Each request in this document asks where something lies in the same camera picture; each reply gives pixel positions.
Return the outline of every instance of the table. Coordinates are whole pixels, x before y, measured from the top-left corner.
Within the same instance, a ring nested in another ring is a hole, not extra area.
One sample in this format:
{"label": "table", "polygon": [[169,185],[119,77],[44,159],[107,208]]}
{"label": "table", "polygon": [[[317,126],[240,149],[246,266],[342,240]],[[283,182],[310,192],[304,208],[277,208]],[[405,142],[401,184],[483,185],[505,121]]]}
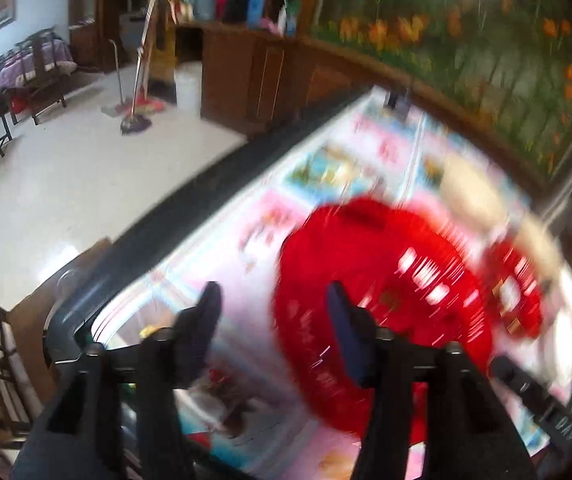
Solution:
{"label": "table", "polygon": [[[49,70],[48,66],[53,64],[53,47],[50,43],[45,43],[42,50],[46,70]],[[59,70],[64,74],[71,74],[77,69],[77,63],[72,60],[67,44],[61,40],[54,40],[54,59],[56,59]],[[0,71],[0,89],[22,88],[25,83],[23,80],[24,70],[28,79],[31,79],[31,74],[32,78],[35,77],[33,54],[23,57],[23,67],[21,66],[21,57],[18,54],[10,62],[6,62]]]}
{"label": "table", "polygon": [[[177,391],[189,439],[257,478],[348,478],[359,439],[309,412],[272,337],[269,304],[283,239],[316,205],[364,192],[447,215],[421,172],[426,153],[462,153],[513,210],[529,202],[483,153],[419,108],[405,124],[383,114],[385,98],[374,89],[307,110],[295,127],[253,140],[173,193],[115,243],[55,314],[46,336],[54,361],[76,357],[80,335],[109,348],[136,344],[192,306],[206,281],[217,281],[224,311],[209,369],[191,389]],[[470,239],[467,257],[474,260],[479,241]],[[553,298],[549,303],[559,301]],[[501,334],[496,341],[498,352],[546,376],[541,341],[515,344]],[[568,402],[572,378],[553,380],[551,391]],[[519,400],[499,393],[528,451],[543,449],[547,436]],[[136,415],[130,407],[125,415],[128,427]],[[421,475],[423,452],[423,444],[411,448],[408,479]]]}

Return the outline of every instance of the mop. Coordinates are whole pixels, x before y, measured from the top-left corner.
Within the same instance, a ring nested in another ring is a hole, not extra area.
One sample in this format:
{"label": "mop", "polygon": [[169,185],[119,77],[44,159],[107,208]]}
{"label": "mop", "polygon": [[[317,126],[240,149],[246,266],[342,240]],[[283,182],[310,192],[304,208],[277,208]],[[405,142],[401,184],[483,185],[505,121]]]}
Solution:
{"label": "mop", "polygon": [[[148,119],[147,117],[145,117],[143,114],[136,113],[135,108],[138,104],[139,78],[141,76],[141,67],[142,67],[142,62],[144,60],[144,55],[146,54],[145,47],[146,47],[148,30],[150,30],[151,22],[154,22],[153,25],[155,25],[157,23],[156,18],[157,18],[158,13],[154,12],[156,10],[155,9],[156,3],[157,3],[157,0],[150,0],[150,2],[148,4],[148,9],[146,11],[146,22],[144,23],[144,33],[141,37],[141,46],[139,46],[136,50],[136,53],[137,53],[136,73],[134,74],[134,89],[133,89],[130,111],[127,113],[127,115],[121,121],[121,134],[122,135],[141,133],[144,130],[146,130],[152,124],[152,121],[150,119]],[[147,69],[148,69],[148,66],[150,64],[150,54],[151,54],[151,48],[148,49],[148,53],[146,56],[146,62],[145,62],[146,79],[147,79]],[[146,92],[144,92],[144,102],[145,101],[147,101]]]}
{"label": "mop", "polygon": [[112,43],[112,46],[115,48],[115,67],[117,68],[117,83],[119,85],[119,104],[114,106],[102,106],[101,111],[108,115],[109,117],[119,117],[123,114],[126,110],[128,110],[128,105],[124,102],[124,94],[123,90],[121,89],[121,75],[119,73],[119,59],[117,56],[117,43],[113,40],[108,40]]}

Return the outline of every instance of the wooden counter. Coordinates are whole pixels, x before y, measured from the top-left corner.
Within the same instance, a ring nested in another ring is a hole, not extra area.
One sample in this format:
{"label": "wooden counter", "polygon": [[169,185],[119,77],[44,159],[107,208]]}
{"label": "wooden counter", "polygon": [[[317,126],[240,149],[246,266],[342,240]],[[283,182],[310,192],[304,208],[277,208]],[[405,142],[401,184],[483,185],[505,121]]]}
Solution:
{"label": "wooden counter", "polygon": [[488,153],[533,199],[553,187],[487,123],[431,86],[365,54],[240,25],[186,23],[177,29],[178,34],[203,32],[201,115],[208,120],[252,137],[338,91],[370,85],[410,89],[416,105]]}

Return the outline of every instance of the white floor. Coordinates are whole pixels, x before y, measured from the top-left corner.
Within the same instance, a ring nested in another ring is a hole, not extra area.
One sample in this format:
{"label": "white floor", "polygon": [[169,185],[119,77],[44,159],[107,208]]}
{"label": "white floor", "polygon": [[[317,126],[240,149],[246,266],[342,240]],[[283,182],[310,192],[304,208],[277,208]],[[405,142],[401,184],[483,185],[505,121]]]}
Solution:
{"label": "white floor", "polygon": [[[131,91],[133,68],[122,72]],[[116,77],[95,83],[12,129],[0,157],[0,305],[11,309],[52,272],[108,236],[115,239],[164,196],[243,143],[174,107],[149,130],[121,136]]]}

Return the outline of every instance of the red bag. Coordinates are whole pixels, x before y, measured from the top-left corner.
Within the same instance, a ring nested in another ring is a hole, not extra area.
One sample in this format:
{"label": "red bag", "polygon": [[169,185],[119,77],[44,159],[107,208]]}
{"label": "red bag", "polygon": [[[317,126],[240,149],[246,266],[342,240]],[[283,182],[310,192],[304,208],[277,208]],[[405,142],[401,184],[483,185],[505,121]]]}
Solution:
{"label": "red bag", "polygon": [[10,99],[10,110],[12,110],[13,114],[20,114],[26,108],[28,108],[28,101],[26,101],[25,97],[15,95]]}
{"label": "red bag", "polygon": [[537,338],[543,316],[532,264],[505,240],[490,246],[485,257],[492,312],[512,336]]}
{"label": "red bag", "polygon": [[[343,369],[325,305],[333,280],[381,326],[426,346],[457,340],[486,371],[492,338],[482,285],[410,211],[368,198],[322,206],[285,240],[279,272],[277,338],[313,411],[339,430],[364,436],[372,391]],[[424,390],[416,385],[412,444],[425,438]]]}

